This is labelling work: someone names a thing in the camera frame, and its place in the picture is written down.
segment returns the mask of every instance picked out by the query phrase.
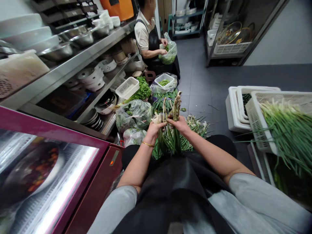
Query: white basket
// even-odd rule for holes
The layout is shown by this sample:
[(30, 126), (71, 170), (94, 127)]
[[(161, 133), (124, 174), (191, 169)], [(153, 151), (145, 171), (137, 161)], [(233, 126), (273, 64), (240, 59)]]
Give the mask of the white basket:
[(239, 44), (216, 45), (214, 54), (236, 54), (243, 53), (252, 42), (245, 42)]
[(253, 155), (252, 154), (249, 154), (249, 155), (250, 155), (250, 160), (253, 165), (256, 176), (258, 176), (259, 178), (262, 178), (265, 182), (276, 187), (266, 153), (260, 152), (255, 147), (253, 142), (250, 142), (250, 145), (253, 151)]
[[(277, 101), (290, 101), (292, 104), (298, 104), (300, 110), (308, 115), (312, 115), (312, 93), (308, 92), (288, 92), (288, 91), (253, 91), (251, 99), (246, 104), (250, 126), (252, 131), (263, 128), (268, 128), (267, 122), (264, 119), (259, 103)], [(274, 142), (265, 142), (272, 140), (270, 130), (254, 132), (254, 138), (259, 150), (267, 153), (278, 155), (278, 150)]]
[(116, 89), (116, 94), (120, 98), (129, 99), (136, 91), (139, 90), (139, 88), (139, 81), (136, 78), (130, 76)]
[[(160, 85), (159, 82), (161, 82), (163, 80), (169, 80), (169, 83), (166, 84), (165, 86)], [(175, 79), (172, 76), (169, 76), (167, 74), (162, 74), (155, 79), (155, 83), (158, 84), (160, 87), (164, 88), (164, 87), (168, 86), (169, 84), (171, 84), (174, 80)]]
[(0, 60), (0, 98), (5, 98), (50, 69), (30, 50)]
[(243, 94), (250, 94), (252, 91), (280, 91), (278, 87), (268, 87), (268, 86), (237, 86), (237, 101), (239, 109), (239, 119), (247, 120), (248, 116), (245, 114)]
[(212, 47), (214, 40), (215, 40), (215, 36), (217, 35), (217, 32), (218, 32), (217, 29), (211, 29), (207, 31), (208, 46)]
[(228, 129), (233, 132), (246, 133), (251, 131), (251, 127), (249, 124), (241, 123), (238, 118), (238, 104), (236, 98), (236, 90), (237, 87), (230, 87), (228, 89), (229, 94), (225, 100), (225, 104), (227, 107), (227, 123)]

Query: gray sleeve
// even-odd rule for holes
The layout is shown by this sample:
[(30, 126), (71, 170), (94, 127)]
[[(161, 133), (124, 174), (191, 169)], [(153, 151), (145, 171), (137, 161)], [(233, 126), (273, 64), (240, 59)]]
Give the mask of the gray sleeve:
[(110, 234), (137, 202), (133, 186), (115, 189), (105, 200), (87, 234)]
[(237, 200), (276, 229), (285, 233), (306, 233), (311, 214), (267, 182), (253, 175), (235, 174), (229, 187)]

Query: refrigerator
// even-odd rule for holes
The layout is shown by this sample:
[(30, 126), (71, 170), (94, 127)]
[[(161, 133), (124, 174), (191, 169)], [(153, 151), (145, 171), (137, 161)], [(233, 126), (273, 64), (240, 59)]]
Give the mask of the refrigerator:
[(0, 233), (87, 233), (122, 170), (123, 148), (0, 112)]

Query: white shirt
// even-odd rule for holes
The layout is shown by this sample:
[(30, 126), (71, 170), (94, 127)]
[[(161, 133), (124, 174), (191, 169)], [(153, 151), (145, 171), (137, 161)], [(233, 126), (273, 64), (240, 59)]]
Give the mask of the white shirt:
[(141, 11), (136, 18), (137, 20), (142, 20), (145, 25), (141, 22), (137, 22), (134, 26), (134, 32), (136, 35), (136, 42), (138, 44), (140, 53), (142, 54), (142, 50), (149, 50), (149, 33), (155, 27), (155, 20), (151, 19), (151, 24), (146, 20), (145, 16)]

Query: orange container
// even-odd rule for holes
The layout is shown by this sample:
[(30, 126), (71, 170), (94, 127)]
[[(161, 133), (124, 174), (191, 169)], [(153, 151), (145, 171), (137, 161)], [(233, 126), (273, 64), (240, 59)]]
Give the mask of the orange container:
[(111, 6), (109, 0), (100, 0), (104, 9), (110, 16), (119, 16), (120, 21), (128, 20), (134, 16), (131, 0), (119, 0), (119, 3)]

